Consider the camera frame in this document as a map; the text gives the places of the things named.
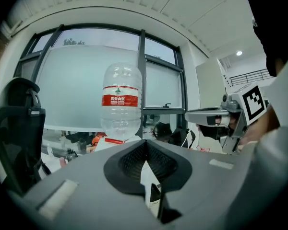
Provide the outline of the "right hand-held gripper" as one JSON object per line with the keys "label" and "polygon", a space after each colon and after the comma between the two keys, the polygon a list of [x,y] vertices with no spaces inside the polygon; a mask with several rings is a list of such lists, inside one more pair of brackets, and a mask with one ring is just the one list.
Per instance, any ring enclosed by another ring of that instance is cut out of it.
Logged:
{"label": "right hand-held gripper", "polygon": [[[249,126],[267,111],[262,92],[257,84],[248,84],[223,96],[220,107],[189,110],[186,121],[197,124],[204,137],[219,140],[222,151],[236,154],[241,138]],[[237,119],[235,130],[229,128],[230,116]]]}

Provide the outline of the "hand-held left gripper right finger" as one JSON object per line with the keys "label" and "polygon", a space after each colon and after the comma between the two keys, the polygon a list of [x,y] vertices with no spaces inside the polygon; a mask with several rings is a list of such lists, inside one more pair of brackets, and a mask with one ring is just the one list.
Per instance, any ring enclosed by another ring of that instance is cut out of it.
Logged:
{"label": "hand-held left gripper right finger", "polygon": [[163,230],[231,230],[232,204],[244,183],[254,149],[226,155],[147,141],[147,161],[161,184]]}

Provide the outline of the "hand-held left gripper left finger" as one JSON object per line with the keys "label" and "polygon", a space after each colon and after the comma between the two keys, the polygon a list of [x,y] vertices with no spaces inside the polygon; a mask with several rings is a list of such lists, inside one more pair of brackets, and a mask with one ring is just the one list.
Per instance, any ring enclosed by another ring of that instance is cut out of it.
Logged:
{"label": "hand-held left gripper left finger", "polygon": [[33,186],[23,201],[43,229],[161,229],[140,182],[147,145],[162,142],[142,139],[83,155]]}

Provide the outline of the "person's right hand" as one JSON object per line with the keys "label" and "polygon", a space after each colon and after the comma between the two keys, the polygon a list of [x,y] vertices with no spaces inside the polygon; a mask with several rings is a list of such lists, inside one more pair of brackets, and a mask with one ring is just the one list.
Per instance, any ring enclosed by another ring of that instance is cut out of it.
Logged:
{"label": "person's right hand", "polygon": [[216,116],[215,118],[215,126],[228,127],[232,130],[235,130],[236,125],[237,125],[237,119],[233,116],[222,115],[222,116]]}

